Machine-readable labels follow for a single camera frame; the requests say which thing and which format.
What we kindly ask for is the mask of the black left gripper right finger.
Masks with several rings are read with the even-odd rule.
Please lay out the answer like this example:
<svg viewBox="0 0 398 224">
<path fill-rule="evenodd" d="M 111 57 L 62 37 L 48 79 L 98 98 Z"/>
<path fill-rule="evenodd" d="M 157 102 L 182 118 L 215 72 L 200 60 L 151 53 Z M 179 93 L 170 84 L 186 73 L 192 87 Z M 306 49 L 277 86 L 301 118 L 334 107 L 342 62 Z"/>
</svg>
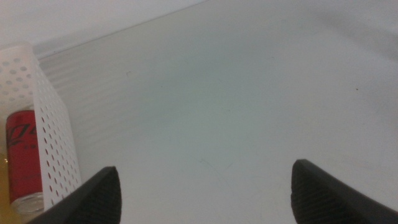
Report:
<svg viewBox="0 0 398 224">
<path fill-rule="evenodd" d="M 291 191 L 291 207 L 297 223 L 397 224 L 397 211 L 306 159 L 298 159 L 292 166 Z"/>
</svg>

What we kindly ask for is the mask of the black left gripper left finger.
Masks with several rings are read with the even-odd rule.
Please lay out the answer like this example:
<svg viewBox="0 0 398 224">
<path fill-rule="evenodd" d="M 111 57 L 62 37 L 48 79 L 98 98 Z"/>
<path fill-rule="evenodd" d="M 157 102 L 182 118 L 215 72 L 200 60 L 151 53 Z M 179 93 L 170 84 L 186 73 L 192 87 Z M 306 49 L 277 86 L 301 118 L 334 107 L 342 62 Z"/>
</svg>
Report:
<svg viewBox="0 0 398 224">
<path fill-rule="evenodd" d="M 121 184 L 115 166 L 105 167 L 29 224 L 119 224 Z"/>
</svg>

